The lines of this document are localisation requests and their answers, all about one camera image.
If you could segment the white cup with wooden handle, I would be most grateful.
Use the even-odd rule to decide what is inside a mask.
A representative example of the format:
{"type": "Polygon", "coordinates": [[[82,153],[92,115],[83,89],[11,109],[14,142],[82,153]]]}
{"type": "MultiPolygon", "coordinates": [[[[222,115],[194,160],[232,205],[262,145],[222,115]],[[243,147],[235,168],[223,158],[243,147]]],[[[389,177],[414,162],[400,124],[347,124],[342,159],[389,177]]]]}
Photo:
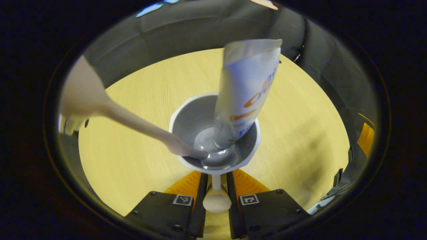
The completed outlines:
{"type": "MultiPolygon", "coordinates": [[[[218,93],[208,93],[186,100],[172,115],[169,131],[196,149],[204,149],[201,140],[207,140],[208,152],[215,152],[211,138],[217,98],[218,93]]],[[[178,157],[185,167],[211,176],[211,185],[202,200],[206,211],[223,213],[230,209],[232,201],[221,184],[221,176],[246,166],[260,143],[260,126],[255,120],[247,133],[232,146],[232,154],[226,156],[226,151],[221,150],[218,158],[212,160],[178,157]]]]}

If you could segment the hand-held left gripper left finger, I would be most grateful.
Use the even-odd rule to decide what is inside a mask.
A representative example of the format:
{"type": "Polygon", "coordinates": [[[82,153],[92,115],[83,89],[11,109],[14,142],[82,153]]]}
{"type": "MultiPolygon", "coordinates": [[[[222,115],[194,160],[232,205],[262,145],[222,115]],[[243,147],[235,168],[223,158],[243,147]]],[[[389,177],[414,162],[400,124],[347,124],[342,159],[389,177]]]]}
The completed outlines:
{"type": "Polygon", "coordinates": [[[204,235],[207,174],[192,171],[165,192],[150,191],[125,220],[152,239],[196,240],[204,235]]]}

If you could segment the light wooden desktop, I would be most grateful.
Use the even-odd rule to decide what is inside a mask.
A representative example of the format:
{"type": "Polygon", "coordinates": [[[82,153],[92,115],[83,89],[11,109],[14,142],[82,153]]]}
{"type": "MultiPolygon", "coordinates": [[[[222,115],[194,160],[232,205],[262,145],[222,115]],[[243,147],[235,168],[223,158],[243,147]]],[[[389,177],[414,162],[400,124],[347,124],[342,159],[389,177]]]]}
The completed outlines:
{"type": "MultiPolygon", "coordinates": [[[[350,141],[337,109],[300,67],[284,56],[258,116],[261,144],[238,171],[238,193],[283,189],[305,211],[348,165],[350,141]]],[[[144,67],[107,88],[117,103],[168,130],[190,97],[217,92],[223,49],[204,50],[144,67]]],[[[122,216],[155,190],[190,173],[166,147],[104,117],[79,131],[79,154],[95,193],[122,216]]]]}

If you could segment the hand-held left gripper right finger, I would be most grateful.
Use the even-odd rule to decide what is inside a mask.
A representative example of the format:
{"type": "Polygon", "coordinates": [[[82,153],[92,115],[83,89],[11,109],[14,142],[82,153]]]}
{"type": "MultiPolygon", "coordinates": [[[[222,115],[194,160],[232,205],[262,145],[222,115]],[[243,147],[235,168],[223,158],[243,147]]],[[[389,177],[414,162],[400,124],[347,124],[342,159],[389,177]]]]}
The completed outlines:
{"type": "Polygon", "coordinates": [[[243,170],[227,173],[226,181],[232,239],[282,240],[309,217],[285,190],[270,190],[243,170]]]}

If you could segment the white toothpaste tube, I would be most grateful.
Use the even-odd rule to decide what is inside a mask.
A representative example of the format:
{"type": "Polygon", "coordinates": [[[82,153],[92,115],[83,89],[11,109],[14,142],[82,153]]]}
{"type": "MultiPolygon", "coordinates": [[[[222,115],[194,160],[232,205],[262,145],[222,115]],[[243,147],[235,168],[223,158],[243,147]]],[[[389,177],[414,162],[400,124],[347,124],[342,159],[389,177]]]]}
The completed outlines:
{"type": "Polygon", "coordinates": [[[250,129],[279,67],[282,39],[234,41],[223,49],[215,106],[215,145],[229,148],[250,129]]]}

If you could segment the white toothbrush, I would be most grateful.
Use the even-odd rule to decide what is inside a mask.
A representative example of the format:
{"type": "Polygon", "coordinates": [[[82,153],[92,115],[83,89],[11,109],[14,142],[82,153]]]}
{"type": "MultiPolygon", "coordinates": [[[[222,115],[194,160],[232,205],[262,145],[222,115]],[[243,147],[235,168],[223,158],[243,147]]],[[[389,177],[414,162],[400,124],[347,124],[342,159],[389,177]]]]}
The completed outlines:
{"type": "Polygon", "coordinates": [[[62,88],[59,102],[59,126],[62,134],[72,135],[92,116],[104,116],[119,124],[159,140],[172,154],[206,159],[208,153],[194,149],[143,118],[114,102],[106,93],[104,85],[87,62],[80,56],[70,70],[62,88]]]}

